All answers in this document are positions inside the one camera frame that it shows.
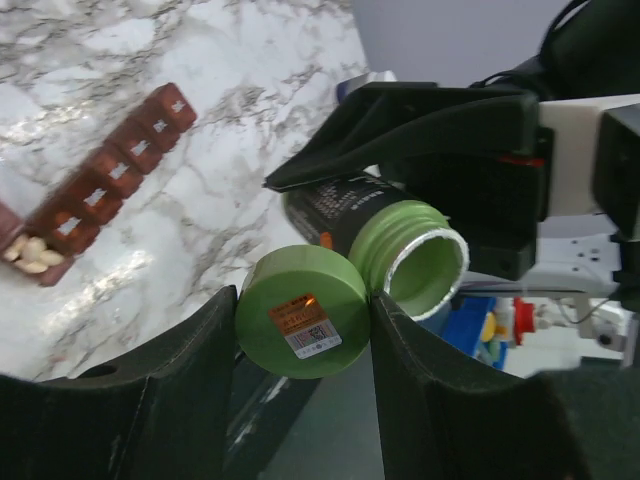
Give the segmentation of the green bottle cap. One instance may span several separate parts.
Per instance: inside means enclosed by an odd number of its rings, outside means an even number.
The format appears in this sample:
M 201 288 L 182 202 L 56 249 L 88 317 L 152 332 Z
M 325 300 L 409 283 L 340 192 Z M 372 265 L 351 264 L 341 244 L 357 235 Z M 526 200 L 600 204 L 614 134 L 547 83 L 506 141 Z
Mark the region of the green bottle cap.
M 249 271 L 235 313 L 246 356 L 292 379 L 337 374 L 365 351 L 368 294 L 355 266 L 320 246 L 291 245 Z

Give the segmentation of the green pill bottle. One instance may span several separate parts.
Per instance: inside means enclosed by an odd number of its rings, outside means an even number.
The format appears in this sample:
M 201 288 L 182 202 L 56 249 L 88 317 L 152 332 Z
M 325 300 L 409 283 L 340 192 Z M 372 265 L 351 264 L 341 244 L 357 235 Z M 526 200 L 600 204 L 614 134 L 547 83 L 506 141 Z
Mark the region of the green pill bottle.
M 369 173 L 294 189 L 283 207 L 309 243 L 346 257 L 415 321 L 449 302 L 468 271 L 468 244 L 442 213 Z

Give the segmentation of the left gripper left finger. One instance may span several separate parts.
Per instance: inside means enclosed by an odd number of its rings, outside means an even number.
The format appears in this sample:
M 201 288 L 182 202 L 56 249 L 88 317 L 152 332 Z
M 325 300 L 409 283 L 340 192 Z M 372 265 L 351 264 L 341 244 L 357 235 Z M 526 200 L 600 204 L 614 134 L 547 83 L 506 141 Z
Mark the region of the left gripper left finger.
M 235 365 L 233 286 L 75 379 L 1 378 L 4 479 L 219 479 Z

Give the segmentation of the brown weekly pill organizer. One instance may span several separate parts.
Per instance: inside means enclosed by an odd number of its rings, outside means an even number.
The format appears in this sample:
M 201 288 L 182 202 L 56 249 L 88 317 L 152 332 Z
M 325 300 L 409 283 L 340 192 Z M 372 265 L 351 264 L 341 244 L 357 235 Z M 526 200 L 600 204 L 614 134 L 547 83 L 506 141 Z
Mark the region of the brown weekly pill organizer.
M 157 87 L 27 218 L 1 205 L 1 262 L 43 287 L 56 285 L 196 119 L 176 84 Z M 2 253 L 21 234 L 44 239 L 64 262 L 42 274 L 20 271 Z

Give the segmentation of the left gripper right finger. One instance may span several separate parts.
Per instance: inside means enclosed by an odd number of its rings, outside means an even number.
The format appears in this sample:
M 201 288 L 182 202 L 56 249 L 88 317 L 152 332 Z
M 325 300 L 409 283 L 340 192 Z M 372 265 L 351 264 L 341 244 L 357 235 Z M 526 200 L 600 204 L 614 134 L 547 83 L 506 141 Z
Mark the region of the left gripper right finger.
M 388 479 L 592 479 L 546 377 L 523 380 L 425 330 L 384 292 L 371 353 Z

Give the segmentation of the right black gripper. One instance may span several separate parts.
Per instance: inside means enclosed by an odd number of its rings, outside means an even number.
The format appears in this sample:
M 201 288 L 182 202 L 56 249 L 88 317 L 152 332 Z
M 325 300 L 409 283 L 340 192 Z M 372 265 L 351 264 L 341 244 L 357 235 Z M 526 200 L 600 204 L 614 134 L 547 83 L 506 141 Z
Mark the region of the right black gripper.
M 479 274 L 525 276 L 549 217 L 602 213 L 625 248 L 639 240 L 636 93 L 545 100 L 514 88 L 370 83 L 263 185 L 286 192 L 375 164 L 449 218 Z

